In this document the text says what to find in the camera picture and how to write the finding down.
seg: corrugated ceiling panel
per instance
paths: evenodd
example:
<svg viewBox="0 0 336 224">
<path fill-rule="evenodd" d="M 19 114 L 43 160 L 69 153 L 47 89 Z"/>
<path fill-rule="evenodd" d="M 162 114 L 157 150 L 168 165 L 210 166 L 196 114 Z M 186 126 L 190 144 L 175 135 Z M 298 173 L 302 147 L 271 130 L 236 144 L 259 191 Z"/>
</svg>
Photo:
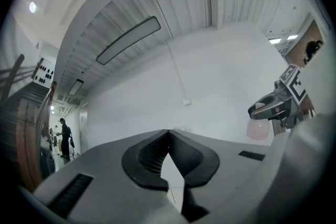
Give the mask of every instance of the corrugated ceiling panel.
<svg viewBox="0 0 336 224">
<path fill-rule="evenodd" d="M 252 22 L 268 37 L 295 33 L 307 17 L 300 0 L 224 0 L 223 23 L 241 20 Z M 161 30 L 131 46 L 107 65 L 96 57 L 124 32 L 149 16 L 156 16 Z M 89 91 L 101 79 L 149 49 L 192 30 L 211 24 L 211 0 L 112 0 L 85 29 L 71 52 L 61 80 L 68 92 L 77 78 Z M 291 44 L 277 45 L 286 52 Z"/>
<path fill-rule="evenodd" d="M 184 187 L 171 188 L 170 191 L 173 194 L 173 198 L 174 198 L 174 201 L 175 201 L 175 207 L 176 207 L 176 209 L 179 212 L 181 212 L 182 206 L 183 206 L 183 191 L 184 191 Z"/>
</svg>

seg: white wall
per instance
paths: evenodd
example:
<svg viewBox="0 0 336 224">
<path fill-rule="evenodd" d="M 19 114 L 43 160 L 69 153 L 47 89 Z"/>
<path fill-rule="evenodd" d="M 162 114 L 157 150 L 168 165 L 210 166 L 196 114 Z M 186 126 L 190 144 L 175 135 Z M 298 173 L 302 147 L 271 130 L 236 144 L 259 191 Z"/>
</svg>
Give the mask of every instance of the white wall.
<svg viewBox="0 0 336 224">
<path fill-rule="evenodd" d="M 53 131 L 55 131 L 55 125 L 57 125 L 57 131 L 61 132 L 61 124 L 59 122 L 60 119 L 60 115 L 55 115 L 55 114 L 50 114 L 50 118 L 49 118 L 49 126 L 53 129 Z"/>
<path fill-rule="evenodd" d="M 58 48 L 46 41 L 40 40 L 39 55 L 55 65 L 58 55 Z"/>
<path fill-rule="evenodd" d="M 71 128 L 72 139 L 75 144 L 75 153 L 81 154 L 79 141 L 79 111 L 77 108 L 73 110 L 67 117 L 65 117 L 66 124 Z"/>
<path fill-rule="evenodd" d="M 1 28 L 0 70 L 12 68 L 20 54 L 25 56 L 25 60 L 21 65 L 22 67 L 37 65 L 37 48 L 22 31 L 12 13 L 9 12 Z M 12 86 L 9 95 L 12 95 L 14 92 L 30 82 L 32 82 L 32 79 L 27 78 L 15 83 Z"/>
<path fill-rule="evenodd" d="M 122 68 L 89 93 L 89 147 L 157 129 L 183 126 L 221 140 L 269 145 L 247 137 L 247 109 L 271 92 L 286 63 L 250 23 L 202 29 L 170 41 L 185 97 L 167 45 Z"/>
</svg>

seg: black vent grille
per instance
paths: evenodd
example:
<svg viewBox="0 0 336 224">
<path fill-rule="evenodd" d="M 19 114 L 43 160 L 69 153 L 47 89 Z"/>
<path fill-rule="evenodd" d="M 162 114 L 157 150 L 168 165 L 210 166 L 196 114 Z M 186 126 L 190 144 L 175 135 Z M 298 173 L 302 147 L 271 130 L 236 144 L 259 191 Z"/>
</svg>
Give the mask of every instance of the black vent grille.
<svg viewBox="0 0 336 224">
<path fill-rule="evenodd" d="M 79 102 L 79 99 L 76 98 L 68 98 L 67 99 L 68 104 L 77 104 Z"/>
<path fill-rule="evenodd" d="M 91 176 L 83 174 L 76 176 L 48 206 L 49 209 L 60 217 L 66 218 L 92 180 Z"/>
<path fill-rule="evenodd" d="M 162 164 L 168 153 L 168 142 L 169 137 L 162 135 L 140 151 L 139 162 L 147 171 L 161 176 Z"/>
<path fill-rule="evenodd" d="M 183 177 L 200 165 L 204 159 L 199 150 L 172 134 L 170 134 L 169 149 L 170 156 Z"/>
<path fill-rule="evenodd" d="M 262 161 L 265 158 L 264 154 L 253 153 L 249 151 L 242 151 L 239 153 L 239 155 L 246 158 L 255 159 L 257 161 Z"/>
</svg>

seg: ceiling light fixture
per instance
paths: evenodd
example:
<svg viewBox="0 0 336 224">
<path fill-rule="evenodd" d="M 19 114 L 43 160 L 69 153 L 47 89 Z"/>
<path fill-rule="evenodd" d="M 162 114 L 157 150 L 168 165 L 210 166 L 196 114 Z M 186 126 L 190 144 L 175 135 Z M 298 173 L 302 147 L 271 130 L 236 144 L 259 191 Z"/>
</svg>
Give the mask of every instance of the ceiling light fixture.
<svg viewBox="0 0 336 224">
<path fill-rule="evenodd" d="M 31 13 L 34 13 L 36 11 L 36 4 L 34 2 L 30 3 L 29 10 Z"/>
<path fill-rule="evenodd" d="M 276 44 L 276 43 L 279 43 L 280 40 L 281 38 L 269 39 L 269 42 L 271 42 L 272 44 Z"/>
<path fill-rule="evenodd" d="M 102 65 L 106 65 L 115 56 L 126 50 L 128 47 L 137 43 L 146 36 L 159 31 L 160 29 L 161 25 L 157 18 L 155 16 L 151 16 L 117 38 L 111 45 L 103 50 L 100 55 L 98 55 L 96 61 Z"/>
<path fill-rule="evenodd" d="M 296 39 L 297 37 L 298 37 L 298 35 L 289 36 L 289 37 L 287 38 L 287 40 Z"/>
<path fill-rule="evenodd" d="M 84 84 L 84 81 L 77 79 L 72 85 L 71 90 L 69 91 L 69 95 L 75 95 L 80 89 L 80 87 L 83 86 L 83 84 Z"/>
</svg>

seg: person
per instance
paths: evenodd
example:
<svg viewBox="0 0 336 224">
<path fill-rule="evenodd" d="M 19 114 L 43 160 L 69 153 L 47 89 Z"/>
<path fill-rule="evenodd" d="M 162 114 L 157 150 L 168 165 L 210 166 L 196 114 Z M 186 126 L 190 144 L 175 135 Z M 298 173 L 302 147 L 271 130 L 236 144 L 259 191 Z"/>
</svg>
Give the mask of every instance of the person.
<svg viewBox="0 0 336 224">
<path fill-rule="evenodd" d="M 318 52 L 318 50 L 321 48 L 322 45 L 323 45 L 323 42 L 320 40 L 310 41 L 307 43 L 307 46 L 305 49 L 307 58 L 303 59 L 303 61 L 305 62 L 304 63 L 305 65 L 314 57 L 314 55 Z"/>
<path fill-rule="evenodd" d="M 70 158 L 69 153 L 69 128 L 67 124 L 65 123 L 65 119 L 61 118 L 59 122 L 62 124 L 62 143 L 61 143 L 61 149 L 62 149 L 62 155 L 63 158 Z"/>
<path fill-rule="evenodd" d="M 52 142 L 54 140 L 54 131 L 53 128 L 50 127 L 50 131 L 49 131 L 49 143 L 50 143 L 50 150 L 52 151 Z"/>
</svg>

